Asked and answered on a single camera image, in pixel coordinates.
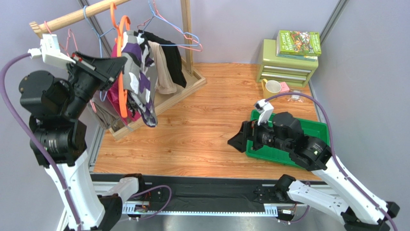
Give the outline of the orange plastic hanger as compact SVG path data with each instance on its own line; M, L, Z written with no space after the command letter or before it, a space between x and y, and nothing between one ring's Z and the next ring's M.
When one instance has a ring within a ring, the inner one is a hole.
M116 57L120 61L121 70L119 72L118 78L117 78L117 85L118 85L118 105L119 105L119 110L120 110L120 115L122 118L127 118L128 116L128 109L127 109L127 90L124 89L124 83L123 83L123 72L124 72L124 67L125 63L127 62L126 57L122 56L122 46L124 42L124 27L126 29L129 29L130 25L130 20L128 16L124 15L119 24L117 24L115 20L115 10L117 9L116 3L113 1L110 4L110 16L111 20L113 23L114 28L117 31L117 38L115 39L116 42Z

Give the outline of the purple camouflage trousers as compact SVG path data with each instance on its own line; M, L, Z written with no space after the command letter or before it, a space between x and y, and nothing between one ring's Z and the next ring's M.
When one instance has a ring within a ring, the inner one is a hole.
M146 126L158 124L154 109L157 74L153 74L155 63L146 36L128 30L123 34L121 56L127 58L123 70L123 88L127 91L127 108L131 115L139 114Z

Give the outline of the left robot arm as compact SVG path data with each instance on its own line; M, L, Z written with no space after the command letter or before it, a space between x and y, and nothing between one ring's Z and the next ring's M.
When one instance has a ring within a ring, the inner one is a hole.
M110 88L126 62L125 57L95 58L74 52L65 64L67 79L38 70L19 84L20 104L30 112L30 147L38 164L53 180L62 175L66 181L60 195L72 231L111 230L121 218L123 204L144 185L141 174L126 174L109 191L96 193L86 163L87 127L79 120L94 93Z

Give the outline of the pink trousers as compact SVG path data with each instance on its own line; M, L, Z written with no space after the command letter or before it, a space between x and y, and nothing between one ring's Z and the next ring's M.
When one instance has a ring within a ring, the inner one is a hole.
M128 120L137 121L141 115L138 111L138 105L134 101L139 93L139 76L141 65L141 48L137 43L126 43L121 47L121 56L127 58L124 66L123 74L123 89L127 91L127 103L124 105L127 108L127 116L121 115L122 103L119 102L119 83L118 80L108 90L107 97L113 108L120 115L120 119L127 124Z

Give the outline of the light blue wire hanger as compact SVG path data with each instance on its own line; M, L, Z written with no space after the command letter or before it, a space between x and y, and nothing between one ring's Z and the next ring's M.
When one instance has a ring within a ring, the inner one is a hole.
M88 8L88 5L83 6L83 15L87 23L90 25L92 31L95 33L97 37L98 46L99 46L99 56L100 58L104 58L103 53L110 54L112 51L110 50L110 46L108 44L108 41L105 35L113 31L114 28L111 28L108 31L103 32L99 23L97 22L97 19L94 16L87 16L87 13L86 13L87 8Z

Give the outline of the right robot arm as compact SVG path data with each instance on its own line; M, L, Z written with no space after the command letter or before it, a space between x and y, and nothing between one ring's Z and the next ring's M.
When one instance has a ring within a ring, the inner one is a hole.
M347 170L332 155L330 146L320 138L307 135L300 121L290 113L278 113L271 122L244 121L228 145L243 153L248 142L253 149L269 147L289 154L299 167L320 177L337 193L336 196L312 189L289 175L282 175L274 194L283 202L301 202L339 221L347 231L388 231L387 221L396 217L400 207L374 194L366 198L346 176Z

